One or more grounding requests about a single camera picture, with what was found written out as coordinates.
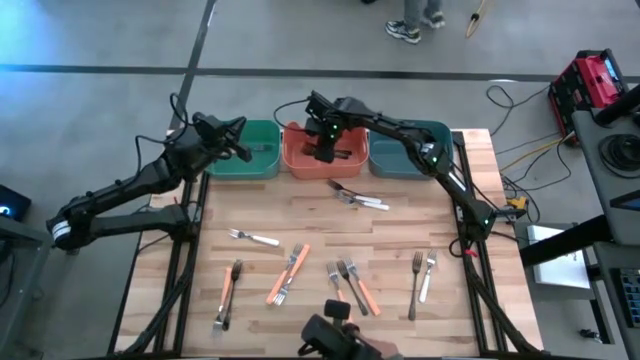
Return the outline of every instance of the teal bin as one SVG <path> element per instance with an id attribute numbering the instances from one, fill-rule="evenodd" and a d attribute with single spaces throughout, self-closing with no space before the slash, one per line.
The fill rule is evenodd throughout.
<path id="1" fill-rule="evenodd" d="M 265 180 L 280 171 L 280 128 L 271 120 L 249 120 L 244 126 L 240 143 L 251 149 L 249 162 L 233 156 L 218 160 L 207 171 L 217 180 Z"/>
<path id="2" fill-rule="evenodd" d="M 453 159 L 453 138 L 451 130 L 438 121 L 406 120 L 405 125 L 428 129 L 436 140 L 446 144 L 445 150 L 449 158 Z M 409 160 L 407 152 L 398 140 L 369 132 L 369 171 L 377 177 L 426 180 L 429 176 L 422 174 Z"/>

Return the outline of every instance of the red equipment case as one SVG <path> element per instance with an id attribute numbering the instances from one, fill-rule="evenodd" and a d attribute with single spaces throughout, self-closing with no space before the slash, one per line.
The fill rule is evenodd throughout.
<path id="1" fill-rule="evenodd" d="M 549 100 L 562 136 L 573 131 L 571 114 L 605 108 L 629 91 L 610 49 L 582 50 L 549 86 Z M 578 144 L 576 137 L 568 140 Z"/>

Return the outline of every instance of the gray floor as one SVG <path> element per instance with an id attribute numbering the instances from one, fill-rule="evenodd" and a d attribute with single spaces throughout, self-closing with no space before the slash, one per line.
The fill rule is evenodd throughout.
<path id="1" fill-rule="evenodd" d="M 186 67 L 205 2 L 0 2 L 0 64 Z M 635 61 L 640 9 L 632 0 L 495 0 L 478 33 L 465 40 L 466 21 L 476 7 L 471 1 L 445 2 L 447 27 L 425 31 L 423 43 L 410 46 L 381 29 L 388 16 L 401 13 L 400 1 L 364 7 L 357 0 L 219 0 L 200 66 L 557 74 L 577 50 L 610 47 L 626 75 L 640 75 Z M 44 220 L 72 196 L 130 175 L 136 161 L 133 136 L 163 135 L 171 117 L 169 93 L 178 91 L 182 80 L 0 72 L 0 183 L 34 199 L 28 223 L 43 229 Z M 494 128 L 504 110 L 485 98 L 492 84 L 197 76 L 188 107 L 221 118 L 270 119 L 275 106 L 315 89 L 329 98 L 359 97 L 397 118 Z M 501 85 L 516 100 L 546 86 Z M 282 118 L 302 121 L 304 114 L 292 108 Z M 494 147 L 505 149 L 555 131 L 546 98 L 539 96 L 512 113 Z M 537 145 L 501 155 L 499 163 L 506 165 Z M 159 151 L 144 144 L 144 161 Z M 601 213 L 581 152 L 562 151 L 573 176 L 533 193 L 542 221 L 579 222 Z M 527 163 L 507 174 L 518 176 Z M 545 184 L 564 171 L 555 154 L 548 154 L 523 185 Z M 145 200 L 115 212 L 130 212 Z M 136 239 L 100 240 L 77 257 L 55 251 L 41 281 L 46 296 L 34 302 L 22 343 L 43 350 L 47 360 L 103 355 Z M 97 283 L 97 278 L 108 281 Z M 588 302 L 533 294 L 547 350 L 624 359 L 619 335 L 617 344 L 608 346 L 577 337 L 578 329 L 595 327 Z"/>

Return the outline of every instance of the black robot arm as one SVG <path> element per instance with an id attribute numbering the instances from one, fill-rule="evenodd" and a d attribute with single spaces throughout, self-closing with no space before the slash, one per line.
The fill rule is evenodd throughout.
<path id="1" fill-rule="evenodd" d="M 339 98 L 331 103 L 317 92 L 312 92 L 305 110 L 311 116 L 305 130 L 318 135 L 315 158 L 332 162 L 334 147 L 343 130 L 365 127 L 371 131 L 399 140 L 409 160 L 425 175 L 434 177 L 462 208 L 467 237 L 485 240 L 496 219 L 494 210 L 484 201 L 475 199 L 466 191 L 463 182 L 452 170 L 452 161 L 444 144 L 436 141 L 431 132 L 403 124 L 368 109 L 352 97 Z"/>
<path id="2" fill-rule="evenodd" d="M 246 118 L 223 122 L 214 116 L 193 115 L 193 123 L 173 132 L 162 141 L 163 153 L 128 179 L 84 196 L 73 198 L 47 221 L 54 244 L 75 250 L 95 239 L 145 230 L 163 230 L 172 237 L 188 233 L 187 210 L 169 205 L 159 211 L 125 216 L 96 217 L 133 199 L 176 189 L 184 181 L 194 181 L 211 163 L 229 159 L 235 153 L 251 160 L 249 149 L 239 143 Z"/>

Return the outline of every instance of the butcher block tabletop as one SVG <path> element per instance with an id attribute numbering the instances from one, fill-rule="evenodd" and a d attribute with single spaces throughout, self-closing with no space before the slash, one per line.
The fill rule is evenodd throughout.
<path id="1" fill-rule="evenodd" d="M 487 130 L 461 130 L 474 183 L 498 206 L 505 204 L 496 158 Z M 363 316 L 345 280 L 340 288 L 351 314 L 368 338 L 394 342 L 405 356 L 478 355 L 462 260 L 449 254 L 457 237 L 451 198 L 436 181 L 382 179 L 367 166 L 356 178 L 337 179 L 343 186 L 380 198 L 389 211 L 346 205 L 333 197 L 325 180 L 297 180 L 288 172 L 264 181 L 215 181 L 208 187 L 182 355 L 187 357 L 296 357 L 300 332 L 313 314 L 323 314 L 327 299 L 336 299 L 326 264 L 349 257 L 380 308 Z M 182 190 L 155 195 L 152 206 L 173 203 Z M 280 241 L 279 247 L 234 239 L 229 228 Z M 511 227 L 495 230 L 513 234 Z M 140 246 L 163 235 L 146 232 Z M 310 251 L 281 306 L 265 300 L 297 243 Z M 171 253 L 170 239 L 138 255 L 115 350 L 129 346 L 157 311 Z M 491 236 L 487 241 L 498 301 L 515 326 L 542 348 L 517 244 Z M 425 259 L 437 249 L 426 303 L 416 304 L 408 320 L 415 251 Z M 244 262 L 236 285 L 230 328 L 212 336 L 225 268 Z M 360 289 L 356 291 L 362 298 Z M 175 312 L 165 347 L 172 346 Z M 490 348 L 490 316 L 483 305 Z"/>

